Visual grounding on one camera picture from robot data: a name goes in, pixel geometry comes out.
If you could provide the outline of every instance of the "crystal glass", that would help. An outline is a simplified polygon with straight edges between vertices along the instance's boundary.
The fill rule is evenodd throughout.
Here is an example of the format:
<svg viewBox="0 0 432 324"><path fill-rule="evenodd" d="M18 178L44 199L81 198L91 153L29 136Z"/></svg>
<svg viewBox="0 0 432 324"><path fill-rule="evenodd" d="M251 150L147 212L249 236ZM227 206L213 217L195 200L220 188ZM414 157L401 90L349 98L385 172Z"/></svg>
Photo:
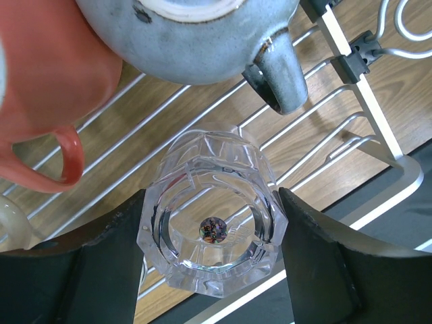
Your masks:
<svg viewBox="0 0 432 324"><path fill-rule="evenodd" d="M248 134L226 124L190 129L146 190L138 245L169 286L223 298L275 264L288 220L274 189Z"/></svg>

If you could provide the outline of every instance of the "orange mug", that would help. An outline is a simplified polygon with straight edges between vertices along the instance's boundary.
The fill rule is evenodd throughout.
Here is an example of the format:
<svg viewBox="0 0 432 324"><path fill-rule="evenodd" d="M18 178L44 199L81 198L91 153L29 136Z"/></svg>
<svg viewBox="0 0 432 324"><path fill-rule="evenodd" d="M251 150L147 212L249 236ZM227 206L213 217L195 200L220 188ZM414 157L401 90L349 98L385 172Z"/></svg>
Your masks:
<svg viewBox="0 0 432 324"><path fill-rule="evenodd" d="M74 0L0 1L0 44L0 178L39 192L69 190L84 170L72 124L113 94L122 60L93 32ZM31 169L12 151L14 143L49 133L63 154L58 180Z"/></svg>

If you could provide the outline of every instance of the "wood grain surface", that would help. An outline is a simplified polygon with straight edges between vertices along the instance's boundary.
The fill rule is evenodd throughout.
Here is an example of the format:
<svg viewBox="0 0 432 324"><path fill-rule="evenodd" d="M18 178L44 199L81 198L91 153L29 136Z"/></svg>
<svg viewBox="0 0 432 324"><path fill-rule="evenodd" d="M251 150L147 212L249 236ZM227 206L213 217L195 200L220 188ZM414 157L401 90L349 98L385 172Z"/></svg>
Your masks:
<svg viewBox="0 0 432 324"><path fill-rule="evenodd" d="M399 47L411 51L432 48L431 41L410 43L396 33L391 18L396 3L397 1L391 1L387 30L381 44L384 47ZM412 0L407 5L404 19L412 31L424 32L431 27L428 26L429 18L432 16L430 4L430 1ZM353 39L368 29L375 31L378 7L378 0L345 0L335 9L335 14L348 39ZM296 37L311 26L312 24L304 12L299 9L290 30L293 37ZM331 56L329 47L320 32L298 45L297 52L305 72L322 59ZM119 89L139 75L139 71L125 63ZM371 66L371 73L367 79L405 153L409 153L432 138L432 91L430 91L432 59L410 61L397 57L383 57ZM82 207L85 207L85 213L66 229L66 231L72 230L112 210L139 188L148 186L153 180L158 161L165 152L163 149L155 153L155 151L159 151L157 150L159 146L162 144L169 146L166 145L166 142L174 134L239 81L241 81L240 76L221 84L193 86L186 90L182 96L152 118L145 127L138 130L123 145L115 149L106 159L84 175L81 182L73 190L59 195L35 215L31 220L32 225L42 235L48 236L62 223L76 215ZM247 126L246 130L258 142L264 142L302 112L310 109L327 93L342 85L331 66L323 68L307 83L309 99L302 109L285 117L268 110ZM180 88L181 86L178 84L145 76L102 116L81 132L80 137L86 152L86 164L90 165L100 157ZM238 124L262 106L262 100L249 85L245 85L201 118L200 122L218 121ZM340 122L359 109L354 95L351 92L343 92L266 148L264 152L276 175L280 176ZM360 135L372 134L371 127L365 119L356 120L349 129ZM332 140L294 175L289 177L283 186L292 186L320 166L324 162L325 156L341 143L341 136ZM18 144L15 151L27 164L34 165L55 146L53 137L45 136L32 142ZM133 169L148 154L152 154L154 157L143 166ZM296 193L315 208L323 209L364 183L384 167L386 165L362 152L353 152L340 163L301 187ZM41 170L49 175L60 174L61 155L57 153ZM127 173L130 173L130 176L118 186L114 186L95 204L92 203L95 197L102 194L106 188ZM0 190L4 191L9 186L9 183L1 182ZM51 195L17 188L9 197L29 214L47 201ZM161 276L156 271L152 272L142 289L151 287L160 279ZM189 295L189 292L171 289L162 284L138 302L135 323L144 324L152 321Z"/></svg>

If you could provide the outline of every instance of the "wire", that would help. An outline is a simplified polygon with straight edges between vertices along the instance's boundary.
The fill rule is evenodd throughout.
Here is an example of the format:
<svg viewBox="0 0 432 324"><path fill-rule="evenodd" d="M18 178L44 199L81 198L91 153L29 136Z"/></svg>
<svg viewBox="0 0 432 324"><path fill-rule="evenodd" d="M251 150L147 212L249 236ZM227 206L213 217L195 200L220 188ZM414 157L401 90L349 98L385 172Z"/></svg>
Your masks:
<svg viewBox="0 0 432 324"><path fill-rule="evenodd" d="M141 279L140 279L140 288L143 285L143 283L146 281L147 274L149 273L149 268L147 266L147 260L144 256L142 260L142 267L141 267Z"/></svg>
<svg viewBox="0 0 432 324"><path fill-rule="evenodd" d="M400 0L395 10L394 26L398 31L398 34L403 38L405 38L406 40L412 42L423 42L432 38L432 30L424 34L414 34L405 27L402 16L408 1L409 0ZM374 35L366 38L367 42L377 41L384 35L385 19L386 19L388 5L389 5L389 0L381 0L381 4L379 5L379 12L378 12L377 31L374 33ZM402 49L380 49L380 50L373 51L372 54L375 56L382 55L382 54L393 55L393 56L403 57L406 59L425 59L428 57L432 57L432 49L424 52L418 52L418 53L405 51Z"/></svg>
<svg viewBox="0 0 432 324"><path fill-rule="evenodd" d="M402 14L404 12L405 6L408 0L401 0L396 8L394 13L394 26L398 31L399 35L413 42L423 42L432 37L432 30L424 33L424 34L414 34L406 29L404 25L404 21L402 18Z"/></svg>

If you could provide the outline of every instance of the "faceted glass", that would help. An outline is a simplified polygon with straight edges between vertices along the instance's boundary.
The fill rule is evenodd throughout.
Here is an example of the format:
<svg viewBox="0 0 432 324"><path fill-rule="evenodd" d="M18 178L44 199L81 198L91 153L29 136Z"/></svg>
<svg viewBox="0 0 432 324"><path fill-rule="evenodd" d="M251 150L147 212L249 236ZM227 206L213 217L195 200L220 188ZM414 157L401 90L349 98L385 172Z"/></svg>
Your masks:
<svg viewBox="0 0 432 324"><path fill-rule="evenodd" d="M171 287L223 298L275 264L288 220L267 159L240 132L183 133L146 190L138 245Z"/></svg>

